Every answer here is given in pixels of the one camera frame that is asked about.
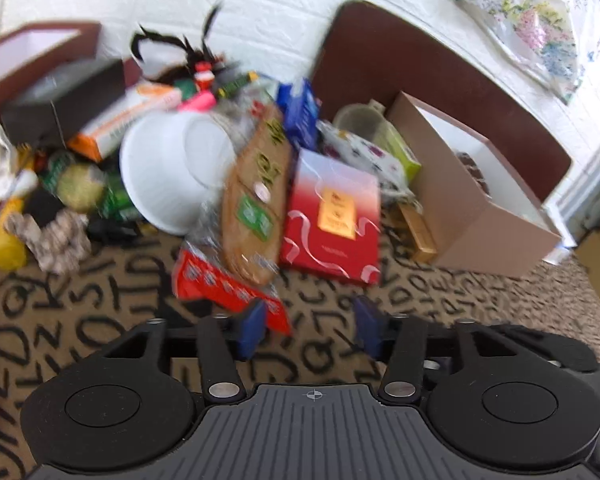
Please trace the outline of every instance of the yellow label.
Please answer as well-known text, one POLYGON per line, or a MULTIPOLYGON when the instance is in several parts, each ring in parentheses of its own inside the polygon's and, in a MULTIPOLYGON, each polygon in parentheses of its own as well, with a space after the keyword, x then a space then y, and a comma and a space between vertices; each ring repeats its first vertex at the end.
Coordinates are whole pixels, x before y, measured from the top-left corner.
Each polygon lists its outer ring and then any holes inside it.
POLYGON ((356 239, 356 202, 353 197, 324 188, 318 213, 318 229, 345 238, 356 239))

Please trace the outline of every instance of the green label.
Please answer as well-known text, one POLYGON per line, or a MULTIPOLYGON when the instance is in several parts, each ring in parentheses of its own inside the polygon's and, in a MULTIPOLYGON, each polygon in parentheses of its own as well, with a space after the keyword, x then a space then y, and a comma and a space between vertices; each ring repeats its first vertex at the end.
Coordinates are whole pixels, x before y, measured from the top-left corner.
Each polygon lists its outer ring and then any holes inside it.
POLYGON ((269 215, 261 208, 255 200, 245 195, 240 200, 237 212, 238 220, 246 225, 256 236, 266 241, 271 234, 273 222, 269 215))

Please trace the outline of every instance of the black box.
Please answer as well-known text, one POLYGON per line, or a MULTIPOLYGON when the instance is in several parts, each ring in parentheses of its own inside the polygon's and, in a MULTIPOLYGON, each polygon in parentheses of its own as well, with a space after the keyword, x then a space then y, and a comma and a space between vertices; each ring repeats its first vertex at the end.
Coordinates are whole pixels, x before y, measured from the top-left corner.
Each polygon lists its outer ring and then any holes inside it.
POLYGON ((13 144, 60 148, 125 94, 121 59, 84 59, 49 72, 2 107, 13 144))

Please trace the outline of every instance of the maroon headboard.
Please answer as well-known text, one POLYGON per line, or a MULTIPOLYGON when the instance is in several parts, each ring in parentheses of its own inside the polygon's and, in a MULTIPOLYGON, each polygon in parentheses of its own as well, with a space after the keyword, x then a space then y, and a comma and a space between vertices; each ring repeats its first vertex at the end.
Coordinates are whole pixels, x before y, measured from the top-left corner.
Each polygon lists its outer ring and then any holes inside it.
POLYGON ((375 99, 389 106, 399 91, 426 102, 490 139, 541 201, 571 165, 558 141, 496 83, 426 32, 368 2, 340 7, 312 85, 328 120, 351 103, 375 99))

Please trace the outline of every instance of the gray ribbed plate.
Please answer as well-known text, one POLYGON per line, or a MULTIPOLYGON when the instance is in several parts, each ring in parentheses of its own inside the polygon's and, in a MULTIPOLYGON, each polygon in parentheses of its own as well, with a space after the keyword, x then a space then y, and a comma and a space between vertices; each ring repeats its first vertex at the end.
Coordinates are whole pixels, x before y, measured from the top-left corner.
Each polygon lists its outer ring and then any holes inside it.
MULTIPOLYGON (((51 466, 30 480, 94 480, 51 466)), ((441 444, 414 408, 383 406, 367 386, 265 384, 237 406, 209 409, 182 446, 102 480, 511 480, 441 444)), ((583 465, 536 480, 597 478, 583 465)))

